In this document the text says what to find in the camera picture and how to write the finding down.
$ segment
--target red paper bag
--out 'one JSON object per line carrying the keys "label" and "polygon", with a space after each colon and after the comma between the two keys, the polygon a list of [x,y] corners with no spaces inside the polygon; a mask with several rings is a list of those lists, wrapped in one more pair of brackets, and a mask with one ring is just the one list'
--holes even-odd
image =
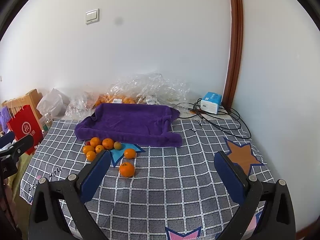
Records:
{"label": "red paper bag", "polygon": [[33,136],[33,147],[26,151],[29,155],[35,150],[34,146],[43,140],[42,131],[30,105],[23,106],[20,111],[13,115],[13,118],[8,122],[8,127],[14,132],[16,140],[20,140],[27,134]]}

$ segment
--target plastic bottle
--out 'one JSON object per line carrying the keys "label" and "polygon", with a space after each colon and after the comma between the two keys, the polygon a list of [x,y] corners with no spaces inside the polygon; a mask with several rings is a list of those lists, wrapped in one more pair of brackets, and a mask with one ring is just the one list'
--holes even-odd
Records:
{"label": "plastic bottle", "polygon": [[49,113],[46,113],[44,115],[44,117],[45,117],[45,124],[47,125],[48,130],[49,130],[50,127],[52,126],[53,120],[52,120],[51,115]]}

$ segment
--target plastic bag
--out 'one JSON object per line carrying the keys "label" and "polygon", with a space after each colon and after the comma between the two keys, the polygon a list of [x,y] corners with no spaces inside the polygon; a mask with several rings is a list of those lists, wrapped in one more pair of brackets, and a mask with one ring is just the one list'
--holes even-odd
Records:
{"label": "plastic bag", "polygon": [[43,116],[49,113],[52,118],[62,118],[70,103],[69,98],[57,89],[52,89],[38,103],[37,109]]}
{"label": "plastic bag", "polygon": [[63,117],[65,120],[83,120],[93,114],[93,106],[95,105],[99,93],[83,92],[71,98]]}
{"label": "plastic bag", "polygon": [[101,94],[95,106],[101,103],[159,104],[188,110],[187,85],[179,80],[168,80],[159,73],[142,74],[118,80]]}

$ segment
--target wall switch plate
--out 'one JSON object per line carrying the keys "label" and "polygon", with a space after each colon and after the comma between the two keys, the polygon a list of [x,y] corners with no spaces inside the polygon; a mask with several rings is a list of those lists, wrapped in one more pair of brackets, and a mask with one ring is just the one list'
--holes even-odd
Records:
{"label": "wall switch plate", "polygon": [[95,9],[85,13],[85,24],[95,23],[99,21],[100,10]]}

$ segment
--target checkered tablecloth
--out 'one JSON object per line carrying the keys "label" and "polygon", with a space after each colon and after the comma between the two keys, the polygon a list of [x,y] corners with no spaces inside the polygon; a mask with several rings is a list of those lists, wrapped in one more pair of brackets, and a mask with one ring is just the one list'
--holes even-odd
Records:
{"label": "checkered tablecloth", "polygon": [[[235,128],[233,120],[214,120]],[[83,141],[76,139],[75,121],[55,121],[33,156],[21,181],[20,196],[31,202],[41,177],[55,181],[78,173],[87,163],[81,153]],[[172,131],[179,133],[183,146],[144,147],[135,159],[123,159],[136,167],[133,178],[123,178],[111,166],[94,198],[86,203],[98,226],[111,239],[165,240],[165,228],[186,234],[201,227],[201,236],[214,239],[238,208],[228,195],[214,163],[214,153],[227,151],[224,138],[242,145],[250,142],[257,159],[264,162],[251,140],[226,136],[199,120],[176,120]],[[234,130],[234,135],[246,135]],[[254,166],[260,181],[273,181],[266,166]],[[63,213],[70,228],[76,226],[64,201]],[[260,203],[257,213],[263,208]]]}

